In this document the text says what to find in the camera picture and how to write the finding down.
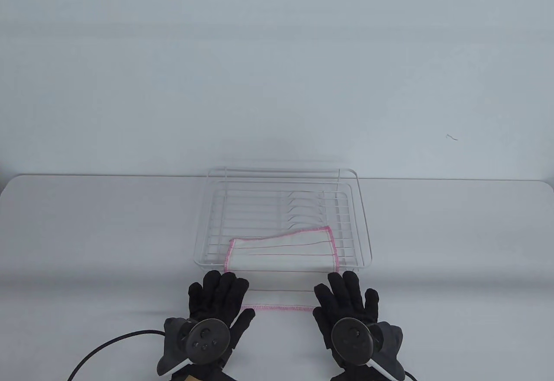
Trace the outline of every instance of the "white wire rack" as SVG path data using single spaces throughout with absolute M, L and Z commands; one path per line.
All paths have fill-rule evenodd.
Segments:
M 195 262 L 223 270 L 229 241 L 330 226 L 341 271 L 360 271 L 371 248 L 358 175 L 351 169 L 212 169 L 196 236 Z

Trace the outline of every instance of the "white towel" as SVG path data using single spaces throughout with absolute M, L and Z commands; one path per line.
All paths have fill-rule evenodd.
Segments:
M 268 238 L 230 241 L 225 271 L 250 282 L 243 307 L 312 310 L 313 287 L 338 272 L 338 254 L 328 226 Z

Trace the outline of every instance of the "dish drying rack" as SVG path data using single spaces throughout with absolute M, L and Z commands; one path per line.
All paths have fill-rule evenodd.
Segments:
M 198 222 L 194 261 L 223 271 L 229 241 L 330 226 L 341 271 L 371 260 L 358 175 L 351 169 L 215 168 L 209 171 Z

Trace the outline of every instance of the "table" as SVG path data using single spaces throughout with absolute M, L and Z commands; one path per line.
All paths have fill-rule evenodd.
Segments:
M 67 379 L 97 345 L 187 314 L 201 178 L 26 175 L 0 196 L 0 375 Z M 548 379 L 554 193 L 538 181 L 363 179 L 380 318 L 420 381 Z M 157 379 L 163 339 L 131 338 L 76 381 Z M 310 313 L 258 312 L 227 372 L 339 373 Z

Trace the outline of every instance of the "wire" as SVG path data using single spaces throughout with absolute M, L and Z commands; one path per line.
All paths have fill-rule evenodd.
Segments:
M 85 364 L 85 362 L 87 362 L 93 355 L 95 355 L 95 353 L 101 351 L 103 348 L 105 348 L 105 347 L 107 347 L 107 346 L 109 346 L 113 343 L 116 343 L 118 341 L 122 341 L 123 339 L 130 338 L 132 336 L 144 335 L 144 334 L 149 334 L 149 333 L 152 333 L 154 335 L 162 335 L 162 336 L 166 335 L 165 332 L 162 332 L 162 331 L 156 331 L 154 329 L 147 329 L 146 331 L 131 332 L 131 333 L 127 333 L 125 335 L 118 336 L 117 338 L 113 338 L 111 341 L 107 341 L 106 343 L 103 343 L 102 345 L 97 347 L 95 350 L 90 352 L 89 355 L 84 357 L 83 360 L 81 362 L 79 362 L 79 364 L 75 367 L 75 369 L 73 370 L 73 372 L 69 376 L 68 381 L 72 381 L 73 378 L 75 378 L 75 375 L 76 375 L 77 371 L 79 371 L 79 369 L 81 369 L 81 367 Z
M 408 377 L 410 377 L 411 379 L 413 379 L 413 381 L 417 381 L 417 379 L 411 375 L 408 371 L 404 371 L 406 373 L 406 375 L 408 375 Z

